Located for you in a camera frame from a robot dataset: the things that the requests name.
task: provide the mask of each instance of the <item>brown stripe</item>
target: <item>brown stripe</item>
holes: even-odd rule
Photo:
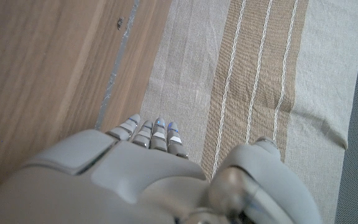
[[[201,162],[201,166],[207,173],[208,178],[211,177],[214,164],[223,91],[226,84],[227,71],[229,70],[233,38],[237,27],[241,2],[241,0],[231,1],[214,76],[208,129],[204,143],[203,160]],[[286,64],[284,101],[278,113],[277,144],[282,153],[282,160],[285,157],[289,112],[295,99],[295,65],[300,47],[307,3],[308,1],[298,0]],[[230,149],[246,140],[249,101],[254,88],[258,52],[268,4],[269,1],[246,1],[246,9],[242,18],[236,57],[234,59],[226,100],[218,165],[226,157]],[[270,9],[270,17],[262,51],[259,85],[252,110],[250,143],[260,136],[272,137],[273,135],[274,111],[280,97],[283,56],[287,45],[293,5],[294,0],[273,1]]]

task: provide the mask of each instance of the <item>wood grain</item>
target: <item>wood grain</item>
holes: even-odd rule
[[[30,156],[75,132],[94,128],[125,32],[117,29],[117,21],[124,17],[122,27],[126,26],[133,4],[0,0],[0,183]],[[136,88],[126,84],[129,80],[147,85],[155,54],[140,56],[144,51],[139,49],[149,43],[158,49],[155,43],[168,10],[168,1],[140,2],[125,55],[132,55],[143,72],[127,73],[128,79],[117,75],[115,86]],[[157,26],[149,24],[156,20]],[[120,68],[130,66],[127,62]],[[113,93],[111,100],[117,97],[121,96]],[[141,92],[131,98],[140,104],[142,99]],[[121,100],[130,105],[129,98]]]
[[[115,97],[108,104],[102,131],[107,131],[129,116],[139,113],[170,5],[171,0],[147,1],[147,4],[139,5],[132,27],[136,32],[133,35],[131,32],[129,36],[111,93]]]

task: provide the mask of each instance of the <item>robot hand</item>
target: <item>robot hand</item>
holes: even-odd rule
[[[269,138],[235,147],[209,183],[175,123],[146,121],[135,134],[139,122],[31,158],[0,186],[0,223],[321,223]]]

